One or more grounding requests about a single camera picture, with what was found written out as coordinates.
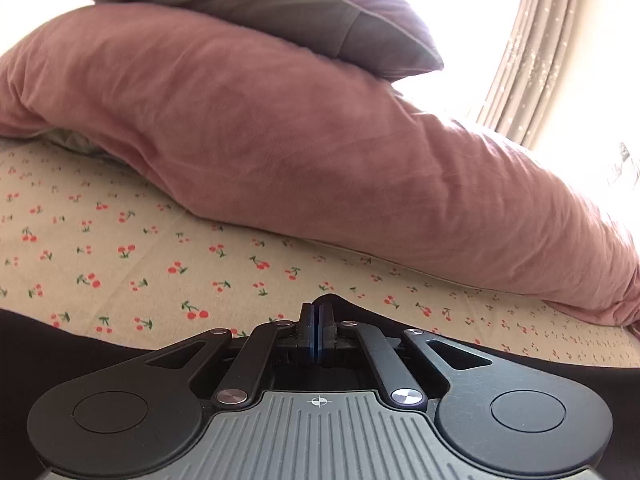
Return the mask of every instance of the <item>gray curtain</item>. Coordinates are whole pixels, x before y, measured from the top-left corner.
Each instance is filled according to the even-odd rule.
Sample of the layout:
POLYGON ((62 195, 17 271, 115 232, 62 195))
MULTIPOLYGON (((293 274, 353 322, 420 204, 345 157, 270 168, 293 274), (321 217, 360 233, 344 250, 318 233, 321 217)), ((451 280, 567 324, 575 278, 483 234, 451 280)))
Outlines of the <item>gray curtain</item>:
POLYGON ((476 122, 529 148, 560 72, 579 0, 520 0, 476 122))

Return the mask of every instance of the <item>bed sheet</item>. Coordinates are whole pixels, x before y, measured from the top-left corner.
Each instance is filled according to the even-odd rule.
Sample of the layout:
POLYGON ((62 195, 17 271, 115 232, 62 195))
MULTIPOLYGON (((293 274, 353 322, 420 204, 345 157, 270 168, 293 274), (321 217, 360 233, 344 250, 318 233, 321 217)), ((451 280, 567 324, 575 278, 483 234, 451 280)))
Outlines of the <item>bed sheet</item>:
POLYGON ((638 342, 545 303, 366 254, 199 219, 129 168, 41 141, 0 152, 0 307, 155 349, 296 319, 333 292, 412 326, 545 360, 640 367, 638 342))

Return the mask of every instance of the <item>cherry pattern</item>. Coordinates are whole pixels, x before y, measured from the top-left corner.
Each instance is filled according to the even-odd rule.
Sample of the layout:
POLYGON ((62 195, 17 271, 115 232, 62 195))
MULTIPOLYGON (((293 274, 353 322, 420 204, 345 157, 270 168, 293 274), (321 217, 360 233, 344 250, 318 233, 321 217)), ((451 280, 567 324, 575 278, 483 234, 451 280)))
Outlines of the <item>cherry pattern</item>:
POLYGON ((319 288, 320 290, 322 290, 323 292, 324 292, 324 291, 327 291, 327 290, 334 290, 334 286, 333 286, 331 283, 329 283, 329 282, 322 282, 322 283, 319 283, 319 284, 318 284, 318 288, 319 288))
POLYGON ((197 317, 202 319, 209 317, 209 313, 206 310, 201 310, 197 306, 193 306, 189 303, 189 300, 183 301, 180 304, 180 309, 187 311, 186 317, 190 321, 193 321, 197 317))
POLYGON ((252 287, 258 289, 258 296, 264 297, 269 295, 267 289, 265 288, 264 282, 254 283, 252 287))
POLYGON ((209 246, 209 252, 217 254, 220 258, 224 258, 226 256, 224 249, 225 249, 225 246, 223 244, 216 244, 216 245, 209 246))
POLYGON ((131 210, 127 210, 125 211, 120 211, 118 213, 118 222, 121 224, 124 224, 124 222, 126 222, 127 220, 129 220, 130 218, 132 218, 133 216, 135 216, 136 214, 131 210))
POLYGON ((235 328, 232 333, 234 336, 243 336, 250 333, 252 326, 265 321, 263 308, 267 304, 283 305, 282 312, 276 310, 277 314, 274 314, 272 311, 269 320, 293 319, 291 316, 298 311, 289 306, 284 310, 284 298, 292 298, 293 294, 305 301, 338 291, 345 299, 363 308, 382 315, 395 312, 394 317, 402 322, 475 344, 576 364, 640 365, 640 355, 620 329, 587 325, 538 300, 442 282, 366 254, 328 250, 325 246, 306 240, 219 222, 203 222, 189 216, 178 220, 184 215, 183 209, 169 199, 162 198, 151 184, 137 179, 128 170, 114 170, 102 161, 91 160, 89 163, 69 153, 58 153, 61 152, 57 148, 44 148, 38 143, 20 148, 18 156, 10 157, 9 153, 0 152, 0 164, 4 163, 3 174, 12 176, 0 179, 0 200, 4 203, 0 215, 0 228, 4 230, 4 250, 0 251, 1 261, 4 262, 4 266, 0 267, 0 303, 3 308, 17 312, 20 312, 23 304, 31 305, 31 312, 37 312, 33 307, 44 310, 43 320, 50 326, 68 328, 75 333, 88 330, 93 336, 109 334, 110 341, 119 344, 133 344, 134 340, 127 337, 140 336, 141 332, 149 331, 153 345, 161 346, 175 340, 175 337, 188 337, 201 332, 203 325, 197 328, 196 325, 180 323, 177 319, 173 319, 178 322, 172 324, 172 314, 168 314, 167 320, 164 319, 167 312, 158 310, 156 304, 159 302, 156 300, 159 298, 165 300, 171 297, 174 301, 172 304, 181 304, 182 297, 188 294, 191 301, 181 304, 181 312, 187 320, 212 317, 213 312, 219 312, 218 301, 222 302, 220 304, 227 301, 234 304, 237 301, 246 312, 222 308, 216 314, 216 325, 242 326, 235 328), (37 151, 42 150, 43 155, 26 153, 33 150, 34 146, 37 151), (63 158, 72 163, 63 162, 63 158), (84 182, 73 176, 78 174, 85 177, 84 182), (106 181, 89 183, 92 174, 104 175, 106 181), (89 265, 85 267, 98 271, 105 280, 108 275, 109 286, 101 283, 95 272, 74 274, 77 285, 82 285, 75 289, 75 293, 78 294, 79 305, 95 304, 96 301, 104 303, 103 298, 115 294, 114 298, 118 299, 114 303, 119 304, 119 310, 114 312, 114 307, 111 307, 111 312, 101 311, 85 316, 74 313, 75 310, 66 312, 64 307, 56 307, 55 301, 59 301, 59 298, 54 298, 49 291, 57 292, 58 288, 62 290, 65 283, 69 283, 70 276, 61 273, 69 268, 64 258, 74 249, 78 257, 91 256, 93 252, 102 256, 103 247, 107 249, 107 256, 113 256, 108 248, 113 234, 108 229, 114 232, 114 228, 119 229, 117 233, 126 236, 124 240, 128 243, 118 246, 119 258, 91 260, 93 269, 88 268, 89 265), (165 250, 175 250, 175 253, 169 254, 168 258, 161 256, 157 262, 150 258, 144 261, 144 267, 138 267, 139 261, 132 258, 132 254, 136 254, 136 244, 139 246, 138 252, 143 247, 140 237, 158 235, 167 229, 169 233, 175 233, 174 239, 178 241, 178 244, 170 244, 173 249, 169 249, 161 237, 144 239, 152 239, 149 245, 152 255, 162 254, 165 250), (70 232, 76 238, 81 232, 84 243, 74 241, 65 246, 65 237, 70 232), (193 241, 194 245, 207 248, 208 251, 182 251, 187 241, 193 241), (34 247, 31 245, 33 242, 39 242, 42 246, 34 247), (227 248, 233 251, 229 258, 226 258, 227 248), (240 267, 236 267, 236 254, 239 255, 240 267), (197 258, 207 255, 209 260, 203 264, 197 261, 197 258), (59 258, 62 258, 64 265, 57 265, 59 258), (283 269, 286 279, 274 282, 268 279, 268 274, 259 274, 258 277, 251 267, 242 267, 244 258, 248 258, 256 270, 263 272, 271 266, 283 269), (38 260, 40 265, 36 266, 33 260, 38 260), (163 263, 173 260, 174 264, 169 268, 163 263), (162 275, 164 270, 168 274, 185 273, 185 260, 190 262, 190 272, 180 283, 172 279, 156 280, 158 272, 162 275), (313 260, 313 265, 307 269, 305 262, 310 260, 313 260), (48 261, 52 265, 42 267, 48 261), (117 262, 120 268, 109 267, 117 262), (144 268, 145 274, 149 269, 146 277, 140 271, 133 270, 134 265, 137 269, 144 268), (225 265, 223 272, 216 267, 219 265, 225 265), (46 272, 37 276, 35 267, 46 269, 46 272), (27 278, 26 283, 32 284, 29 288, 27 285, 17 285, 14 290, 12 284, 20 283, 16 275, 9 276, 14 269, 20 269, 20 275, 27 278), (120 278, 122 275, 129 277, 123 281, 120 278), (212 280, 212 275, 222 275, 224 279, 212 280), (296 286, 288 287, 285 285, 288 282, 296 282, 296 286), (25 292, 30 302, 25 302, 25 292), (144 295, 145 301, 136 305, 134 313, 128 314, 126 308, 129 307, 129 301, 122 294, 139 292, 144 295), (210 310, 201 308, 206 304, 212 305, 210 310), (436 326, 431 326, 432 321, 426 320, 429 317, 436 326), (85 320, 88 320, 88 326, 82 325, 85 320))
POLYGON ((51 314, 50 319, 51 324, 55 328, 60 328, 61 323, 68 323, 71 321, 71 317, 68 312, 63 312, 62 314, 51 314))
POLYGON ((182 262, 174 262, 174 265, 169 267, 166 271, 169 274, 184 274, 188 269, 189 267, 182 266, 182 262))
POLYGON ((41 298, 44 296, 44 292, 42 291, 42 285, 36 283, 32 288, 28 290, 28 295, 31 299, 33 298, 41 298))
POLYGON ((393 305, 396 308, 396 310, 400 308, 400 305, 396 303, 396 300, 394 299, 393 296, 387 296, 384 300, 382 300, 382 302, 387 305, 393 305))
POLYGON ((38 241, 38 237, 33 234, 33 232, 31 232, 31 229, 29 229, 29 227, 25 227, 22 229, 22 241, 23 242, 37 242, 38 241))
POLYGON ((226 288, 231 288, 231 283, 229 283, 227 280, 217 280, 216 282, 211 282, 211 285, 218 292, 224 292, 226 288))
POLYGON ((288 274, 288 278, 295 282, 298 278, 298 273, 300 272, 300 267, 289 267, 289 269, 284 269, 285 274, 288 274))
POLYGON ((98 318, 98 321, 100 321, 100 325, 95 327, 96 332, 103 332, 107 334, 110 334, 111 332, 113 332, 113 328, 109 326, 109 317, 100 316, 98 318))
POLYGON ((120 245, 118 247, 118 252, 120 253, 121 259, 126 259, 129 255, 136 250, 136 246, 134 244, 129 244, 128 246, 120 245))
POLYGON ((153 322, 151 321, 151 319, 142 319, 140 317, 135 317, 133 318, 133 322, 136 324, 136 330, 144 330, 145 328, 147 330, 151 330, 154 327, 153 322))
POLYGON ((142 287, 144 286, 149 286, 149 282, 146 280, 146 278, 142 278, 142 280, 139 280, 138 282, 129 282, 129 285, 131 287, 131 290, 133 292, 137 292, 139 291, 142 287))
POLYGON ((178 238, 178 243, 184 244, 191 242, 191 238, 185 238, 183 232, 176 233, 175 236, 178 238))
POLYGON ((100 288, 102 283, 94 272, 89 272, 86 276, 79 274, 78 277, 76 277, 76 285, 91 285, 92 288, 100 288))
POLYGON ((249 258, 255 265, 255 268, 258 270, 264 270, 271 267, 271 264, 266 260, 259 260, 257 256, 251 256, 249 258))

